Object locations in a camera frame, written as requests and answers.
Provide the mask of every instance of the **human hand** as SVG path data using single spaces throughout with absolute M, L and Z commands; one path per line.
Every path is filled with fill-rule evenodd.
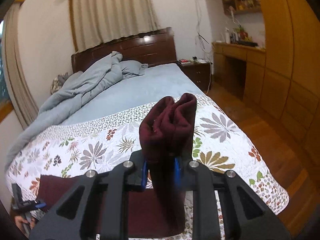
M 20 231 L 26 235 L 26 231 L 23 228 L 23 224 L 28 224 L 29 222 L 25 220 L 22 216 L 15 216 L 14 222 L 16 223 L 16 226 L 20 229 Z M 36 220 L 34 218 L 31 218 L 30 229 L 33 229 L 35 225 Z

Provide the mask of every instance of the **curtain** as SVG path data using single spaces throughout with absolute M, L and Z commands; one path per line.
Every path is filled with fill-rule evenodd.
M 121 37 L 159 29 L 151 0 L 71 2 L 78 52 Z
M 2 60 L 10 100 L 22 127 L 25 129 L 36 119 L 39 109 L 27 86 L 20 61 L 18 46 L 19 8 L 19 3 L 12 4 L 4 17 Z

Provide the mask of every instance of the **light blue bed sheet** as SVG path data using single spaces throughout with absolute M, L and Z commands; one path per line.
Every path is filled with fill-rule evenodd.
M 146 69 L 143 76 L 121 80 L 104 90 L 61 125 L 95 120 L 159 101 L 165 96 L 180 97 L 184 93 L 204 94 L 176 64 L 159 65 Z

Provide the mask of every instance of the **wooden nightstand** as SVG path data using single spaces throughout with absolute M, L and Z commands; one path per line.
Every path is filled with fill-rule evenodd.
M 210 63 L 192 62 L 187 65 L 181 65 L 180 63 L 177 63 L 177 65 L 198 88 L 207 91 L 210 83 Z

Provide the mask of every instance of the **dark red towel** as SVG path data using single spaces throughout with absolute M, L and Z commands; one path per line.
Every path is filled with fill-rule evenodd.
M 196 98 L 185 93 L 177 103 L 171 97 L 162 98 L 142 121 L 140 143 L 154 190 L 129 192 L 129 237 L 162 238 L 184 231 L 184 193 L 173 183 L 174 158 L 192 159 L 195 114 Z M 50 209 L 77 179 L 42 175 L 38 199 L 47 203 L 44 211 Z
M 168 97 L 153 106 L 140 125 L 140 144 L 166 223 L 174 232 L 185 227 L 184 194 L 174 184 L 174 158 L 192 159 L 196 97 L 185 93 L 173 104 Z

